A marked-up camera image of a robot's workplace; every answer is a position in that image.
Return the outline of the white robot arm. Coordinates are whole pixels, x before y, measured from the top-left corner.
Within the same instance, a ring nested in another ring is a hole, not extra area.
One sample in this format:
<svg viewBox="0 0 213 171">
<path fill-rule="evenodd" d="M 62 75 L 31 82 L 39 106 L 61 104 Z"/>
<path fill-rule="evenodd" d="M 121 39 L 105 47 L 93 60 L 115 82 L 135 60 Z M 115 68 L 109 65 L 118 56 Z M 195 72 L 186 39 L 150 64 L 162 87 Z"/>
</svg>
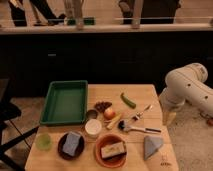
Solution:
<svg viewBox="0 0 213 171">
<path fill-rule="evenodd" d="M 204 82 L 208 78 L 206 67 L 200 63 L 191 63 L 167 73 L 166 87 L 159 95 L 163 113 L 163 124 L 169 125 L 185 101 L 213 117 L 213 88 Z"/>
</svg>

